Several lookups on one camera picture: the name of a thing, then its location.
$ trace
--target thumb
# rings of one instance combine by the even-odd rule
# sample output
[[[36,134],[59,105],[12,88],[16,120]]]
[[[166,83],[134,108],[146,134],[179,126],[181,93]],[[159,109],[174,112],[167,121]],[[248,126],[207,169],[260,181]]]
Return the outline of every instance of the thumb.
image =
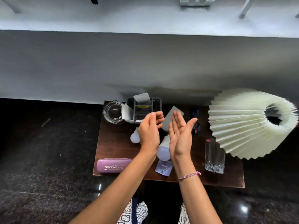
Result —
[[[150,114],[150,127],[157,126],[156,124],[156,113],[152,112]]]
[[[193,129],[194,124],[196,123],[197,118],[193,118],[191,120],[189,120],[189,122],[186,125],[186,128],[188,128],[188,130],[191,132]]]

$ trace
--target glass ashtray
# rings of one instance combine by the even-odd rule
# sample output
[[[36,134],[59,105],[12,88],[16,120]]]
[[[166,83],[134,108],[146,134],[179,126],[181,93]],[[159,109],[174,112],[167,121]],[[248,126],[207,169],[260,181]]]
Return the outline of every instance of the glass ashtray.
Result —
[[[123,120],[121,116],[122,104],[122,102],[114,100],[105,105],[103,115],[108,122],[118,124]]]

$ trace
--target granite floor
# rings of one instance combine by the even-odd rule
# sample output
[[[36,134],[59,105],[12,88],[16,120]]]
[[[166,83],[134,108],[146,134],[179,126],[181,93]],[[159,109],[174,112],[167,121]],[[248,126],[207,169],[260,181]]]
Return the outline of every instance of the granite floor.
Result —
[[[102,106],[0,99],[0,224],[68,223],[114,177],[92,176]],[[223,223],[299,223],[299,129],[244,160],[245,189],[207,186]],[[177,183],[145,181],[145,223],[177,223]]]

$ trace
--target black and white patterned fabric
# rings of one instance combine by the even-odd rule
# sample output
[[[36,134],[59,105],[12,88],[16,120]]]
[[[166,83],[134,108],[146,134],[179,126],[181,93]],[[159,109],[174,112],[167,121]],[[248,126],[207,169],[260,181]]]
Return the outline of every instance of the black and white patterned fabric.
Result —
[[[190,224],[184,203],[181,206],[181,215],[178,224]]]
[[[143,220],[147,217],[148,210],[147,205],[144,202],[137,204],[136,207],[136,216],[137,224],[141,224]],[[117,221],[117,224],[131,224],[132,223],[132,199],[128,203],[124,212]]]

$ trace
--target small table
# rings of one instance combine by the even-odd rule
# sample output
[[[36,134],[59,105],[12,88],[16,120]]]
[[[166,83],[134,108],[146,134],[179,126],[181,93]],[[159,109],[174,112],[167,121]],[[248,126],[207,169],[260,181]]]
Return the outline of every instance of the small table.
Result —
[[[162,105],[164,116],[170,111],[173,105]],[[184,119],[186,122],[190,120],[190,107],[191,105],[175,105],[178,109],[182,110]],[[244,171],[242,161],[238,157],[232,157],[230,154],[226,154],[225,157],[225,168],[224,174],[217,174],[205,170],[204,158],[205,158],[205,140],[212,138],[212,132],[209,129],[208,124],[208,106],[200,106],[200,134],[192,136],[192,147],[191,147],[191,159],[197,171],[202,175],[200,179],[203,184],[206,185],[217,185],[234,188],[245,188],[244,183]],[[134,132],[137,124],[130,124],[123,121],[120,125],[114,125],[105,120],[102,115],[99,139],[97,143],[97,151],[95,155],[95,164],[93,175],[101,176],[96,169],[97,161],[103,158],[134,158],[139,150],[140,144],[134,144],[130,141],[130,135]],[[166,132],[163,129],[159,129],[160,142],[163,140]],[[156,181],[167,181],[177,182],[177,176],[174,168],[172,169],[170,176],[166,177],[157,172],[158,158],[155,159],[154,163],[145,174],[145,180],[156,180]]]

